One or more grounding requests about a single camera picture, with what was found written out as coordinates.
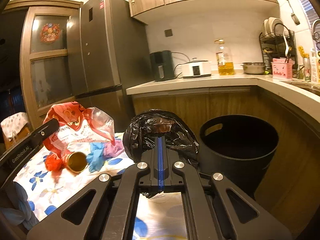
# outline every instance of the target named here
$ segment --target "wall socket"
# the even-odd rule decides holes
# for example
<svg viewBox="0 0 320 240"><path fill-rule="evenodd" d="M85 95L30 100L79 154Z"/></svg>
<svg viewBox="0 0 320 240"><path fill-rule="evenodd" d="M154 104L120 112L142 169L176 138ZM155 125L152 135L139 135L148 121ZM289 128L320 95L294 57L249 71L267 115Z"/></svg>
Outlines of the wall socket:
<svg viewBox="0 0 320 240"><path fill-rule="evenodd" d="M166 37L171 37L171 36L173 36L173 34L172 34L172 29L165 30L165 31L164 31L164 35L165 35Z"/></svg>

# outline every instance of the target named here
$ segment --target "white cloth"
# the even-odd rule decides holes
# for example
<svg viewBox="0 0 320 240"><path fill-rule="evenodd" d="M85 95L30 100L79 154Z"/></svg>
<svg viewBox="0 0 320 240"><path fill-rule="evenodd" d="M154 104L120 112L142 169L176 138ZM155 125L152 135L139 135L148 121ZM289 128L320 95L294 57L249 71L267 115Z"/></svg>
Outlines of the white cloth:
<svg viewBox="0 0 320 240"><path fill-rule="evenodd" d="M17 209L0 207L0 212L10 224L17 226L22 223L26 229L30 230L39 223L39 220L31 210L25 189L18 182L13 182L12 185L13 187L9 187L6 192L8 198Z"/></svg>
<svg viewBox="0 0 320 240"><path fill-rule="evenodd" d="M123 133L116 133L122 140ZM70 151L90 153L90 143L74 143ZM85 185L103 173L121 174L133 164L125 152L105 161L100 171L93 173L86 168L74 175L63 169L61 174L47 171L44 160L50 152L43 147L19 171L14 181L24 187L31 210L39 221L56 210ZM132 240L187 240L181 193L160 193L151 199L140 194Z"/></svg>
<svg viewBox="0 0 320 240"><path fill-rule="evenodd" d="M22 128L28 123L27 113L13 114L1 122L1 128L4 135L11 140L15 137Z"/></svg>

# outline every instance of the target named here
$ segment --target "metal can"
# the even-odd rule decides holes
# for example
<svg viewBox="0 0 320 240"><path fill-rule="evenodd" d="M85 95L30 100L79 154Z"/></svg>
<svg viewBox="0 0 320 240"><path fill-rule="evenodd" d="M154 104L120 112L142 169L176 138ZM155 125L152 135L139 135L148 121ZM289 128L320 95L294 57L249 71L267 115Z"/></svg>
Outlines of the metal can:
<svg viewBox="0 0 320 240"><path fill-rule="evenodd" d="M311 81L311 63L309 58L303 58L304 64L304 80Z"/></svg>
<svg viewBox="0 0 320 240"><path fill-rule="evenodd" d="M73 152L65 155L62 160L65 166L75 173L80 173L88 166L86 155L83 152Z"/></svg>

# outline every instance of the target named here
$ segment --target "clear plastic bag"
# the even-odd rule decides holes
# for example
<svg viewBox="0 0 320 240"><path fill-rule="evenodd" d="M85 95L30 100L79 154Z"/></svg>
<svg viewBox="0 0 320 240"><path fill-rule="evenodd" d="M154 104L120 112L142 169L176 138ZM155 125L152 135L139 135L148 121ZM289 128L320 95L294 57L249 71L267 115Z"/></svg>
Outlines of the clear plastic bag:
<svg viewBox="0 0 320 240"><path fill-rule="evenodd" d="M78 102L53 105L44 119L44 123L55 118L59 121L59 129L43 141L44 146L55 156L47 158L46 168L57 170L63 163L66 165L67 150L70 143L75 142L111 142L115 145L113 119L96 107L84 108Z"/></svg>
<svg viewBox="0 0 320 240"><path fill-rule="evenodd" d="M199 143L196 136L176 114L159 109L144 111L131 120L123 136L127 155L139 162L144 151L154 148L154 137L158 136L165 136L166 147L177 151L182 161L197 168Z"/></svg>

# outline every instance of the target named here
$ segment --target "bin handle hole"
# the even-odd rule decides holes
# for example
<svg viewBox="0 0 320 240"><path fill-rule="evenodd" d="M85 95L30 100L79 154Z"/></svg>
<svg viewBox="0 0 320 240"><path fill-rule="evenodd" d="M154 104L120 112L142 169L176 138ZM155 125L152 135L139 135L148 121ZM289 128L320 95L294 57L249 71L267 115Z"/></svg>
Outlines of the bin handle hole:
<svg viewBox="0 0 320 240"><path fill-rule="evenodd" d="M204 136L207 136L208 134L210 134L212 132L221 130L222 127L223 127L222 123L215 124L214 126L211 126L207 130L204 131Z"/></svg>

